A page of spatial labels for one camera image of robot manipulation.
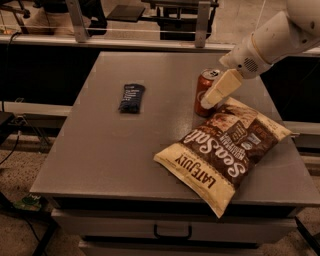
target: desk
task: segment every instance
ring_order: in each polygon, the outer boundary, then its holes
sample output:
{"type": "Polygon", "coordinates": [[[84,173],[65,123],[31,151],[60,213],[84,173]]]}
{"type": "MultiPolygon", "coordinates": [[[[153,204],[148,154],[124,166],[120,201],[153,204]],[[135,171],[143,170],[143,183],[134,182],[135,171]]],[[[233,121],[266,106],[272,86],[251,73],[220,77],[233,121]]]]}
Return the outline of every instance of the desk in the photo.
{"type": "MultiPolygon", "coordinates": [[[[166,255],[220,255],[227,249],[216,246],[224,243],[246,248],[226,255],[249,255],[294,230],[297,210],[320,205],[290,138],[246,177],[220,220],[153,161],[203,121],[193,112],[197,77],[208,67],[223,69],[220,56],[100,54],[31,188],[55,206],[53,217],[67,232],[83,237],[87,255],[158,255],[155,248],[166,255]],[[132,82],[146,87],[141,113],[120,114],[123,85],[132,82]]],[[[281,122],[259,77],[232,96],[281,122]]]]}

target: potato chip bag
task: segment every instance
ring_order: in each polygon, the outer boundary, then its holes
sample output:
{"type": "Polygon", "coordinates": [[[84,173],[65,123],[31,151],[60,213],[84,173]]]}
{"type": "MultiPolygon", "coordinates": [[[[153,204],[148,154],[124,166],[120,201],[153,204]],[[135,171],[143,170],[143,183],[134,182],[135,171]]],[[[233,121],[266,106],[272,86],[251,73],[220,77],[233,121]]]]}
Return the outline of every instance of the potato chip bag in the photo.
{"type": "Polygon", "coordinates": [[[241,181],[291,132],[228,98],[217,111],[154,160],[204,199],[220,218],[241,181]]]}

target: cable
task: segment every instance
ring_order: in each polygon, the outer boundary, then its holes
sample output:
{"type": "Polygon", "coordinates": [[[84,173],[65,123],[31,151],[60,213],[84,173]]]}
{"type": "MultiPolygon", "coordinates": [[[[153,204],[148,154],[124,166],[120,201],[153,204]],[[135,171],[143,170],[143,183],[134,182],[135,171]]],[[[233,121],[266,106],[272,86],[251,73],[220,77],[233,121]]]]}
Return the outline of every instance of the cable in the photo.
{"type": "Polygon", "coordinates": [[[14,144],[13,149],[12,149],[11,152],[0,162],[0,165],[2,165],[2,164],[12,155],[12,153],[16,150],[16,147],[17,147],[18,142],[19,142],[20,135],[21,135],[21,132],[18,131],[17,139],[16,139],[16,142],[15,142],[15,144],[14,144]]]}

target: red soda can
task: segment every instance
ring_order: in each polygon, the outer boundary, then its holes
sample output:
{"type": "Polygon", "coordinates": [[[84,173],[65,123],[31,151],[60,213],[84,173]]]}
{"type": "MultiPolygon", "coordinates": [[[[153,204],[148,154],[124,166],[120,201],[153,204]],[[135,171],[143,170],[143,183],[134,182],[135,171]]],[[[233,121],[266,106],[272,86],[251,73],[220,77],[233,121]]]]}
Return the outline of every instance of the red soda can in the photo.
{"type": "Polygon", "coordinates": [[[214,108],[205,109],[201,106],[201,99],[211,87],[214,80],[221,74],[219,69],[208,68],[201,72],[198,77],[197,91],[194,102],[194,112],[201,117],[209,117],[214,112],[214,108]]]}

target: table drawer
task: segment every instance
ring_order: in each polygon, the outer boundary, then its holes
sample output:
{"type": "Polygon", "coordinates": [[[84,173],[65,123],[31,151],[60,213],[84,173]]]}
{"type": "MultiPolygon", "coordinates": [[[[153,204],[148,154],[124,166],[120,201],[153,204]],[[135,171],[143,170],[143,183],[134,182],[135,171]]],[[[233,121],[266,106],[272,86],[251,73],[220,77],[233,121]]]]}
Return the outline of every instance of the table drawer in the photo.
{"type": "Polygon", "coordinates": [[[86,242],[79,248],[86,256],[262,256],[259,249],[209,248],[195,246],[156,245],[139,243],[86,242]]]}
{"type": "Polygon", "coordinates": [[[273,243],[296,228],[294,219],[173,216],[106,211],[57,210],[52,217],[81,236],[177,238],[194,241],[273,243]]]}

